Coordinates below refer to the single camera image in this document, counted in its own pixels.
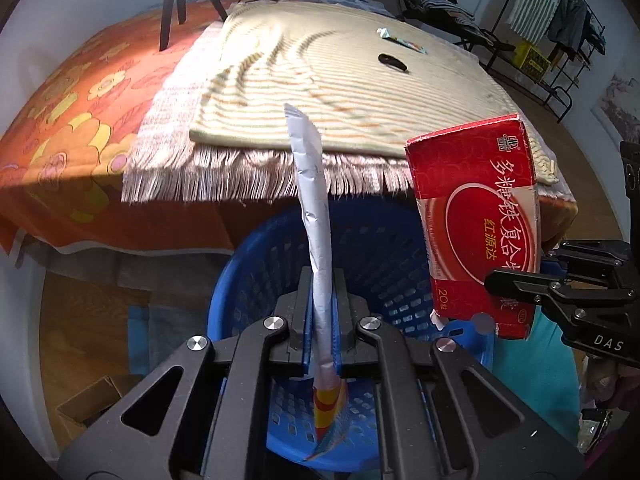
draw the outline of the teal fabric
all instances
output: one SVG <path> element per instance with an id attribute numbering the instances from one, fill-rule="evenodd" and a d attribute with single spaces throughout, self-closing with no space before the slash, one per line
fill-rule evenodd
<path id="1" fill-rule="evenodd" d="M 578 439 L 580 397 L 572 350 L 556 323 L 536 310 L 526 341 L 496 338 L 493 374 L 572 444 Z"/>

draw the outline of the blue plastic laundry basket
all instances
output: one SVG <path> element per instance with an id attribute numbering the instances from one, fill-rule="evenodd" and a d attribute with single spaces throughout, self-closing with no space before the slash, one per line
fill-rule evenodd
<path id="1" fill-rule="evenodd" d="M 494 337 L 478 335 L 470 322 L 452 321 L 442 332 L 430 322 L 431 283 L 418 213 L 383 198 L 330 202 L 333 266 L 344 270 L 347 290 L 367 300 L 374 314 L 407 336 L 434 340 L 452 336 L 484 366 L 491 367 Z M 237 335 L 270 315 L 279 296 L 298 288 L 309 254 L 300 208 L 258 227 L 226 264 L 211 300 L 207 335 Z M 343 443 L 305 465 L 359 471 L 378 465 L 378 435 L 372 383 L 353 380 L 353 421 Z M 302 462 L 316 445 L 312 381 L 281 378 L 271 391 L 267 447 Z"/>

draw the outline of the black oval object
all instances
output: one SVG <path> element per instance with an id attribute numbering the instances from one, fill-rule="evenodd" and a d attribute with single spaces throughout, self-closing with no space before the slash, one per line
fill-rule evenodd
<path id="1" fill-rule="evenodd" d="M 397 57 L 390 56 L 389 54 L 380 54 L 378 56 L 378 61 L 383 65 L 392 66 L 398 70 L 402 70 L 403 72 L 406 72 L 407 70 L 406 65 L 402 61 Z"/>

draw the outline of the silver screw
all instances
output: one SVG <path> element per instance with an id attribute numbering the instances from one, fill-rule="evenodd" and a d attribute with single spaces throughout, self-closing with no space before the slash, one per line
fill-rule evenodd
<path id="1" fill-rule="evenodd" d="M 284 319 L 280 316 L 269 316 L 264 320 L 264 327 L 268 330 L 279 330 L 284 325 Z"/>
<path id="2" fill-rule="evenodd" d="M 380 320 L 377 317 L 367 316 L 363 317 L 360 320 L 360 326 L 363 327 L 364 330 L 376 330 L 380 328 Z"/>
<path id="3" fill-rule="evenodd" d="M 453 352 L 456 349 L 456 346 L 458 346 L 456 342 L 448 337 L 441 337 L 436 341 L 436 348 L 445 354 Z"/>
<path id="4" fill-rule="evenodd" d="M 187 348 L 189 350 L 193 350 L 194 352 L 206 348 L 207 344 L 207 338 L 201 335 L 195 335 L 187 340 Z"/>

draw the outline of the red box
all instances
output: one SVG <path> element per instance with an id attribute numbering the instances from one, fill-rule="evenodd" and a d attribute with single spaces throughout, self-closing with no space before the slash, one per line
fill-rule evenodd
<path id="1" fill-rule="evenodd" d="M 535 307 L 484 290 L 496 267 L 540 269 L 533 160 L 517 115 L 415 137 L 406 155 L 429 253 L 437 314 L 490 314 L 496 334 L 529 335 Z"/>

